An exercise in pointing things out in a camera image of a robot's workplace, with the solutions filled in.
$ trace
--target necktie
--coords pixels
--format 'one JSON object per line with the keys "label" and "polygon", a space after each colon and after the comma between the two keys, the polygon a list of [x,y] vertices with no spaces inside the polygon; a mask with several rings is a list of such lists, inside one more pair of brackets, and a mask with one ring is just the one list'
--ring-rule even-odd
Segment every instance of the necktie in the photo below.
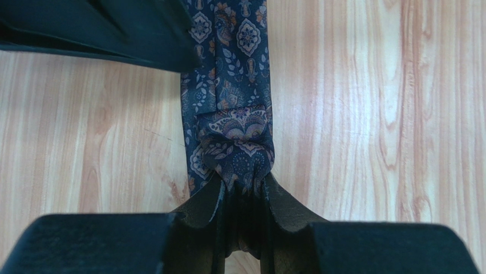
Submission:
{"label": "necktie", "polygon": [[217,172],[229,192],[259,196],[274,161],[266,1],[186,2],[202,63],[181,75],[191,195]]}

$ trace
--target paisley fabric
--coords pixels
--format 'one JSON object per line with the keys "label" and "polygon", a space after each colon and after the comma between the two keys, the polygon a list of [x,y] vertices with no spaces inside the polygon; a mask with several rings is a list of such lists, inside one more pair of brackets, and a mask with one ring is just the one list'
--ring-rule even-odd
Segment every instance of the paisley fabric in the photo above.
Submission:
{"label": "paisley fabric", "polygon": [[191,195],[213,172],[259,195],[274,161],[266,1],[185,1],[202,64],[181,76]]}

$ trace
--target dark blue fabric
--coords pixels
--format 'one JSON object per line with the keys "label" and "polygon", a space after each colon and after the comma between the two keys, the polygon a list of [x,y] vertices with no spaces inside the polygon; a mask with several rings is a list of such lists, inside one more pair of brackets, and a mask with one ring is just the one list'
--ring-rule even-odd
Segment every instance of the dark blue fabric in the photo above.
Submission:
{"label": "dark blue fabric", "polygon": [[218,172],[258,194],[274,161],[266,1],[186,1],[202,62],[181,76],[189,189]]}

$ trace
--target floral print cloth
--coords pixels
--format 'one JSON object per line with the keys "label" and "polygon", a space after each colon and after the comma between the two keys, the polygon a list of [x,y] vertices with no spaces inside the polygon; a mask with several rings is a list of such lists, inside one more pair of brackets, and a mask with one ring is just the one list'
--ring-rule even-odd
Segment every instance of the floral print cloth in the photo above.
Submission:
{"label": "floral print cloth", "polygon": [[266,1],[185,1],[202,64],[181,76],[191,195],[213,172],[259,195],[274,161]]}

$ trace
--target wooden table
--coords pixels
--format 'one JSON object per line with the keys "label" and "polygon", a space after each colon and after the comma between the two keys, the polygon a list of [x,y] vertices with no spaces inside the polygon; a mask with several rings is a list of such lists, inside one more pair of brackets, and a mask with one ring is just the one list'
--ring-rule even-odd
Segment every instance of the wooden table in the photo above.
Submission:
{"label": "wooden table", "polygon": [[[268,10],[282,186],[330,220],[448,225],[486,271],[486,1]],[[180,121],[177,74],[0,53],[0,262],[42,214],[187,200]]]}

